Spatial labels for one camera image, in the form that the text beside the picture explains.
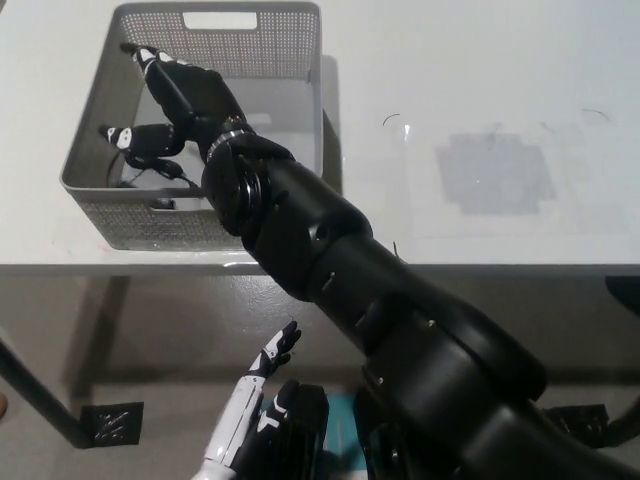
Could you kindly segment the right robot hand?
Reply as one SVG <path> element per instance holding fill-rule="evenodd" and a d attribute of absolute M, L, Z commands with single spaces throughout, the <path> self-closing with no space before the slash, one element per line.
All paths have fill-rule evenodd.
<path fill-rule="evenodd" d="M 215 145 L 237 134 L 254 132 L 219 72 L 174 58 L 153 46 L 124 42 L 120 49 L 141 70 L 167 121 L 133 127 L 100 126 L 99 134 L 113 147 L 147 160 L 175 156 L 191 141 L 206 158 Z"/>

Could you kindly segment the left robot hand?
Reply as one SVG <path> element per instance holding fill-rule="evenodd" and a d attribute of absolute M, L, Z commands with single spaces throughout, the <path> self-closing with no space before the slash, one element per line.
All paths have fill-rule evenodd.
<path fill-rule="evenodd" d="M 265 382 L 291 359 L 290 351 L 300 337 L 297 322 L 291 321 L 259 351 L 227 400 L 194 479 L 218 479 L 219 473 L 231 470 L 232 461 L 257 418 Z"/>

